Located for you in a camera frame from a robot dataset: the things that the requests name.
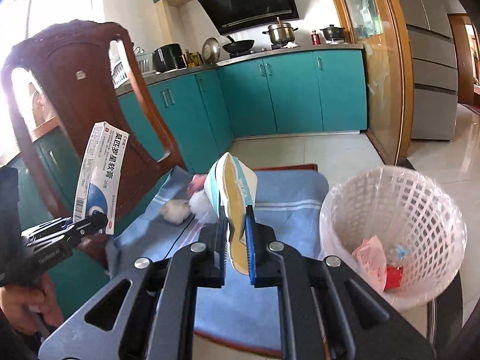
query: trash can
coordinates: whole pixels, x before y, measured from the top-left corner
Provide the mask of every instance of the trash can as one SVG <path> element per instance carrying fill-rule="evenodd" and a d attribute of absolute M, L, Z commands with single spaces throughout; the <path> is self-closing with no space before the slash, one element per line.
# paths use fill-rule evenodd
<path fill-rule="evenodd" d="M 432 179 L 396 166 L 349 178 L 328 192 L 320 211 L 321 257 L 337 255 L 362 275 L 352 252 L 377 235 L 385 251 L 402 246 L 400 287 L 381 295 L 397 310 L 428 303 L 463 261 L 467 228 L 453 200 Z"/>

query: blue cloth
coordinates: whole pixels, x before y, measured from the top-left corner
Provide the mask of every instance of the blue cloth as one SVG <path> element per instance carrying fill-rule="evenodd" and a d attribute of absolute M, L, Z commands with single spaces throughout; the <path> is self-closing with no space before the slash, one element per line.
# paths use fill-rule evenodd
<path fill-rule="evenodd" d="M 255 220 L 271 226 L 277 239 L 302 255 L 318 258 L 321 246 L 319 215 L 328 192 L 326 178 L 315 171 L 257 171 Z M 180 226 L 159 214 L 168 199 L 185 198 L 192 175 L 175 168 L 145 213 L 107 245 L 112 275 L 131 266 L 138 257 L 153 261 L 170 257 L 198 238 L 200 226 L 187 218 Z M 225 286 L 199 288 L 195 331 L 232 346 L 258 353 L 280 351 L 280 322 L 276 288 L 250 285 L 248 276 L 226 264 Z"/>

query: doorway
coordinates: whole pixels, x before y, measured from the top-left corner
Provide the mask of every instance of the doorway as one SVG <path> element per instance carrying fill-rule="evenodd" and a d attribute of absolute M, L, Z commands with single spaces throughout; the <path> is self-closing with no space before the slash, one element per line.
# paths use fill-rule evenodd
<path fill-rule="evenodd" d="M 458 102 L 480 112 L 479 43 L 475 27 L 466 14 L 449 14 L 457 54 Z"/>

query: black frying pan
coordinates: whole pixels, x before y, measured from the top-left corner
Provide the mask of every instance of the black frying pan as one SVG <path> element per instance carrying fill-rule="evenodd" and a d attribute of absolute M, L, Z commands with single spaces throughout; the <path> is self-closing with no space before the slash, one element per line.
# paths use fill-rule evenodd
<path fill-rule="evenodd" d="M 233 38 L 229 35 L 226 36 L 229 38 L 231 43 L 224 44 L 223 49 L 228 52 L 229 54 L 238 54 L 243 53 L 245 51 L 249 51 L 253 46 L 255 40 L 239 40 L 235 42 Z"/>

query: human hand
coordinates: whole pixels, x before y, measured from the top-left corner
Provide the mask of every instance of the human hand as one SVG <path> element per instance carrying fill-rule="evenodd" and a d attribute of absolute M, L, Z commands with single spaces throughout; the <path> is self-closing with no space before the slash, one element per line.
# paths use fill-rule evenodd
<path fill-rule="evenodd" d="M 59 327 L 63 323 L 55 286 L 47 273 L 40 276 L 40 288 L 15 284 L 0 287 L 0 307 L 15 330 L 28 335 L 37 332 L 30 306 L 38 308 L 48 325 Z"/>

